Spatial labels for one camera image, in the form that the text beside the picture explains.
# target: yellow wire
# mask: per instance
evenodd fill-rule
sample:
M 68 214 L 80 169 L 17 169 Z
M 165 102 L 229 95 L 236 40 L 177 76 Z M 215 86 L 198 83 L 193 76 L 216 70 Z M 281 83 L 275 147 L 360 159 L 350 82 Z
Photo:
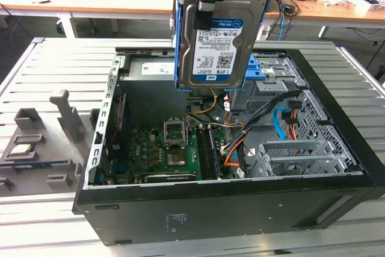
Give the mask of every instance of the yellow wire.
M 207 113 L 208 111 L 211 111 L 212 109 L 215 108 L 215 105 L 217 104 L 217 97 L 218 96 L 215 94 L 215 92 L 211 88 L 209 88 L 209 89 L 210 89 L 210 91 L 212 93 L 212 96 L 214 97 L 214 101 L 213 101 L 211 107 L 209 107 L 208 109 L 203 110 L 203 111 L 192 111 L 192 112 L 190 112 L 188 114 L 204 114 L 204 113 Z

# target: hard drive label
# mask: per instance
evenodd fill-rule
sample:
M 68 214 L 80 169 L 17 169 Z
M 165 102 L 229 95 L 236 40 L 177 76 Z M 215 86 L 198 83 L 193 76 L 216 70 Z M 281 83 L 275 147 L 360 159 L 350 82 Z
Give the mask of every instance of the hard drive label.
M 213 19 L 211 30 L 197 30 L 192 74 L 203 81 L 221 81 L 231 74 L 236 56 L 234 39 L 242 19 Z

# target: green motherboard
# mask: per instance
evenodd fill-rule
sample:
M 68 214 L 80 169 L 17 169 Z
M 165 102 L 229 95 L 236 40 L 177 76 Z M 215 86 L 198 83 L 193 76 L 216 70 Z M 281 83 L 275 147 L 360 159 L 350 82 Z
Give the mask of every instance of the green motherboard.
M 142 183 L 145 182 L 146 176 L 160 175 L 193 175 L 197 181 L 202 180 L 197 130 L 198 128 L 186 130 L 185 147 L 166 147 L 163 128 L 133 129 L 129 138 L 128 159 L 111 162 L 110 179 L 113 179 L 114 184 L 122 185 Z M 224 132 L 221 128 L 215 128 L 212 133 L 218 153 L 220 146 L 225 143 Z M 168 131 L 169 140 L 181 137 L 183 135 L 180 129 Z M 225 169 L 222 163 L 221 172 L 224 178 L 233 178 L 233 173 Z

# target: sticker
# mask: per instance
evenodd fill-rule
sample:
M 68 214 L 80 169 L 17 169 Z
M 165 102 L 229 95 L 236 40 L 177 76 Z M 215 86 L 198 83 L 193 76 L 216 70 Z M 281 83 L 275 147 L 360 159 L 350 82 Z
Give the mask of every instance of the sticker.
M 216 75 L 206 75 L 206 80 L 207 81 L 216 81 L 217 76 Z
M 242 27 L 242 19 L 218 18 L 212 20 L 211 30 L 198 29 L 192 74 L 202 80 L 226 79 L 231 74 L 235 62 L 236 47 L 233 41 L 241 34 Z
M 15 169 L 31 169 L 31 168 L 33 168 L 33 166 L 31 166 L 31 165 L 19 165 L 19 166 L 13 166 L 12 168 L 15 168 Z
M 142 75 L 173 75 L 174 63 L 144 63 Z
M 251 148 L 250 150 L 248 150 L 247 156 L 255 156 L 255 148 Z
M 239 168 L 239 167 L 238 167 L 238 169 L 236 169 L 236 174 L 237 174 L 241 179 L 245 178 L 245 172 L 243 172 L 243 171 L 241 170 L 241 168 Z
M 224 110 L 230 111 L 230 102 L 224 102 Z
M 166 215 L 166 232 L 176 233 L 187 223 L 187 214 Z

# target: motherboard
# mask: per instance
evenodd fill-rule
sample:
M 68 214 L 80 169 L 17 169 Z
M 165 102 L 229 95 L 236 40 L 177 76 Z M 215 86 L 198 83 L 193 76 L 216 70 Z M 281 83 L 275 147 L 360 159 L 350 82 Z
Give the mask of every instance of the motherboard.
M 203 179 L 232 178 L 232 173 L 223 166 L 219 154 L 220 147 L 225 143 L 224 131 L 221 128 L 208 130 L 213 136 L 214 150 L 208 150 L 213 158 L 218 158 L 219 171 L 213 174 L 199 148 L 199 136 L 203 135 L 199 127 L 183 128 L 168 126 L 167 134 L 163 128 L 133 129 L 128 138 L 128 158 L 111 160 L 106 181 L 109 184 L 142 184 L 152 182 L 201 181 Z M 178 141 L 185 136 L 185 142 L 170 145 L 170 141 Z

